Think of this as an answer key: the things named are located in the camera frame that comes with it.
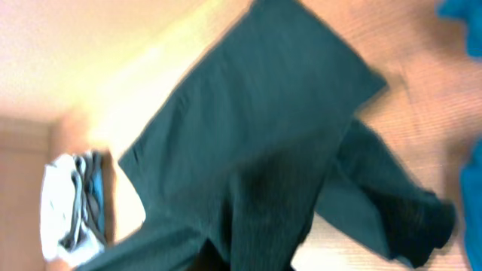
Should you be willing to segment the black shorts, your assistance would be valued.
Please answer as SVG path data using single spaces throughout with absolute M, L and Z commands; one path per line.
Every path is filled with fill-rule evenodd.
M 417 268 L 456 224 L 355 113 L 386 85 L 297 1 L 256 1 L 119 165 L 141 228 L 85 270 L 289 270 L 315 215 Z

